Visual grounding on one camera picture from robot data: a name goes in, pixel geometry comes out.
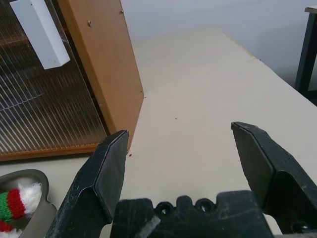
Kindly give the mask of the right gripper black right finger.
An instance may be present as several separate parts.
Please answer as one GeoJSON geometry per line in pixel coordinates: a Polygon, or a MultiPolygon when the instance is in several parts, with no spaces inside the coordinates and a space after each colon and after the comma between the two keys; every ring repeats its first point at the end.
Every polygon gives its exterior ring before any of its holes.
{"type": "Polygon", "coordinates": [[[231,124],[244,175],[264,214],[283,234],[317,233],[317,185],[266,131],[231,124]]]}

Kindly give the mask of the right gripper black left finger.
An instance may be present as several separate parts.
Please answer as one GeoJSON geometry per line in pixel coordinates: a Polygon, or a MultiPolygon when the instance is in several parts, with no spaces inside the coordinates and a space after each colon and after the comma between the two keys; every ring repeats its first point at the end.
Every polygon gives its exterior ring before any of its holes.
{"type": "Polygon", "coordinates": [[[77,172],[46,238],[99,238],[111,224],[120,199],[129,133],[118,131],[100,143],[77,172]]]}

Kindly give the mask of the ribbed clear cabinet door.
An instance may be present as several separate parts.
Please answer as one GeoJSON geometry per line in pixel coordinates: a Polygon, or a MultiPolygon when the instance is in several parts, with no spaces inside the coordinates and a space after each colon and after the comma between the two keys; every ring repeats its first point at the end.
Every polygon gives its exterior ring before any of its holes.
{"type": "Polygon", "coordinates": [[[94,146],[105,121],[57,0],[44,0],[70,57],[44,69],[10,2],[0,0],[0,157],[94,146]]]}

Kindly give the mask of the wooden cabinet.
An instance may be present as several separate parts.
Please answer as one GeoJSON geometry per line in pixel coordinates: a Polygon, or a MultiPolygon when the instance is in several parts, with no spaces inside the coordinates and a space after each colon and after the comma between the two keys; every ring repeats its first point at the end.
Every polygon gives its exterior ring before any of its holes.
{"type": "MultiPolygon", "coordinates": [[[[120,0],[57,0],[95,95],[106,137],[133,136],[144,93],[120,0]]],[[[84,154],[97,145],[0,157],[0,161],[84,154]]]]}

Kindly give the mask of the grey metal tray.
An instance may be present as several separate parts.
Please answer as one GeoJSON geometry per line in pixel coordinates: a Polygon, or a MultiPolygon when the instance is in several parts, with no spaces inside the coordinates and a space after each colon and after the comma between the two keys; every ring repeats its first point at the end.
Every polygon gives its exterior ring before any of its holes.
{"type": "Polygon", "coordinates": [[[21,230],[19,238],[45,238],[51,223],[57,213],[56,207],[48,201],[49,181],[47,176],[35,169],[26,169],[0,176],[0,192],[5,192],[19,185],[30,186],[39,183],[42,187],[42,195],[31,218],[20,218],[12,221],[15,229],[21,230]]]}

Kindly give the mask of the red green knitted toy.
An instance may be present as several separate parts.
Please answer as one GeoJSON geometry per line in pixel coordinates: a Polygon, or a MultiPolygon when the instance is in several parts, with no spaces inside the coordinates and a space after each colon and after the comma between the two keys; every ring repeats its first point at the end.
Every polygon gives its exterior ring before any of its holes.
{"type": "Polygon", "coordinates": [[[0,220],[9,223],[31,216],[37,209],[42,196],[42,185],[18,184],[18,188],[0,193],[0,220]]]}

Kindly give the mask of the red white knitted toy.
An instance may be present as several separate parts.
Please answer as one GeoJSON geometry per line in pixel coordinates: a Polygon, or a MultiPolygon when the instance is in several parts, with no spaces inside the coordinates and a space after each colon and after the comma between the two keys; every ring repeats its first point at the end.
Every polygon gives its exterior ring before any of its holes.
{"type": "Polygon", "coordinates": [[[0,220],[0,238],[18,238],[19,234],[13,227],[2,220],[0,220]]]}

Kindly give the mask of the dark table leg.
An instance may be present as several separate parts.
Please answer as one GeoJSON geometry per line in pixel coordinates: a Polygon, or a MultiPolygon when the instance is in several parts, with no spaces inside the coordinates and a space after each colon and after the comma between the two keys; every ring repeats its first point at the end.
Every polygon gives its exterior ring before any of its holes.
{"type": "Polygon", "coordinates": [[[305,12],[309,13],[309,18],[294,87],[308,100],[317,100],[317,90],[309,91],[317,57],[317,5],[306,7],[305,12]]]}

